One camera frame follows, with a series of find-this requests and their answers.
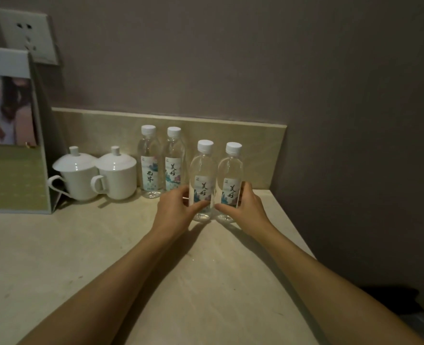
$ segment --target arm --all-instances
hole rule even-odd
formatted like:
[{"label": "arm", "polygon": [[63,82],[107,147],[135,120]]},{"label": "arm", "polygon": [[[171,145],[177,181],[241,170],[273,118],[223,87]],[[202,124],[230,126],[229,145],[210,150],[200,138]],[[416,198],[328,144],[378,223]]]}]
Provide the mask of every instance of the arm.
[{"label": "arm", "polygon": [[333,345],[422,345],[424,341],[371,296],[326,268],[281,234],[245,183],[241,207],[217,204],[255,238],[290,280]]},{"label": "arm", "polygon": [[188,229],[206,201],[183,205],[188,186],[165,193],[151,231],[120,260],[36,326],[19,345],[107,345],[163,252]]}]

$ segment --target forearm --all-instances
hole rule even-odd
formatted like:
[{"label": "forearm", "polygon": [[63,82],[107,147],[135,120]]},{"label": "forearm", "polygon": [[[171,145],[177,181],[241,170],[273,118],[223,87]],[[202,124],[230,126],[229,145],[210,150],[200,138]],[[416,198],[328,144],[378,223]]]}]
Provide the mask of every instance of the forearm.
[{"label": "forearm", "polygon": [[147,234],[19,344],[110,344],[147,276],[171,241],[169,237]]},{"label": "forearm", "polygon": [[382,304],[298,248],[273,226],[257,239],[333,345],[424,344]]}]

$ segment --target marble countertop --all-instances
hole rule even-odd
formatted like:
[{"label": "marble countertop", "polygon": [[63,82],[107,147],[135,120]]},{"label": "marble countertop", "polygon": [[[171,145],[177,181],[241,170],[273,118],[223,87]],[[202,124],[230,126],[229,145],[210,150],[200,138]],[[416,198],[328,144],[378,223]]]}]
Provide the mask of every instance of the marble countertop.
[{"label": "marble countertop", "polygon": [[[268,218],[312,255],[269,190]],[[0,214],[0,345],[14,344],[145,235],[157,199],[100,197],[52,215]],[[114,344],[318,344],[269,255],[237,226],[192,222],[147,280]]]}]

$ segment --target electrical outlet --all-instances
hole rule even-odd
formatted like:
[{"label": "electrical outlet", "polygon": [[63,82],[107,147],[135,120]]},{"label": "electrical outlet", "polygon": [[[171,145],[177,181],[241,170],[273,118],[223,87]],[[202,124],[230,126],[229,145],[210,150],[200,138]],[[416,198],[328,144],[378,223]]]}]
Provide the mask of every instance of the electrical outlet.
[{"label": "electrical outlet", "polygon": [[0,25],[8,48],[28,50],[35,63],[59,65],[47,14],[0,8]]}]

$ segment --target cup handle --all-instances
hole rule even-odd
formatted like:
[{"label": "cup handle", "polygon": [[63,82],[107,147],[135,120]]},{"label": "cup handle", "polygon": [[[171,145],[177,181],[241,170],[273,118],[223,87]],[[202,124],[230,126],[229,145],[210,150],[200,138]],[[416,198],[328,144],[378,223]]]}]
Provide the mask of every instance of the cup handle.
[{"label": "cup handle", "polygon": [[[92,177],[92,179],[90,180],[90,187],[92,188],[92,190],[94,190],[94,192],[97,192],[98,194],[107,194],[108,190],[105,189],[105,183],[103,182],[103,178],[105,178],[103,175],[98,175],[95,177]],[[101,184],[101,188],[103,190],[97,190],[95,188],[95,183],[98,182],[100,180],[100,184]]]},{"label": "cup handle", "polygon": [[64,194],[65,196],[68,196],[68,197],[71,197],[70,196],[70,194],[68,193],[68,192],[65,192],[65,191],[62,191],[62,190],[59,190],[59,189],[57,189],[52,183],[54,182],[54,180],[57,180],[57,179],[60,179],[61,181],[63,181],[64,183],[65,183],[65,179],[63,179],[61,176],[53,176],[53,177],[50,177],[48,180],[47,180],[47,185],[52,189],[52,190],[55,190],[55,191],[57,191],[57,192],[60,192],[61,194]]}]

